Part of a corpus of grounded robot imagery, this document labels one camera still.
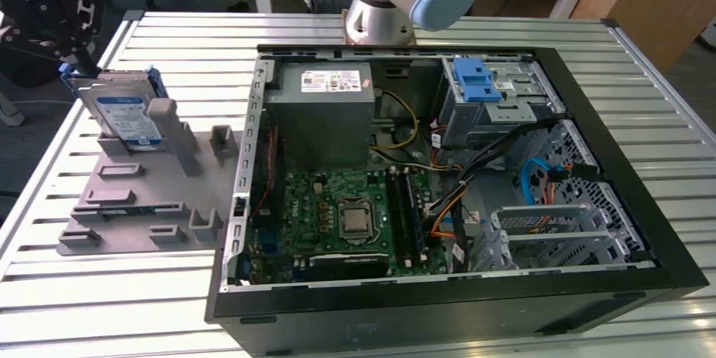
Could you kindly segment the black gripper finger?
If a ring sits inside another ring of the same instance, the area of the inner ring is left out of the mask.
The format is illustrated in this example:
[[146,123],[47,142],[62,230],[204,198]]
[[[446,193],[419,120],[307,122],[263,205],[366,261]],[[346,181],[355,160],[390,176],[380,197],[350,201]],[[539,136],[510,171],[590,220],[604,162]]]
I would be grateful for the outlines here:
[[102,31],[103,14],[107,0],[79,0],[82,43],[90,45]]
[[96,78],[102,68],[95,63],[91,53],[92,37],[98,33],[98,28],[87,27],[80,31],[79,37],[54,39],[7,25],[2,27],[2,45],[50,60],[62,60],[83,76]]

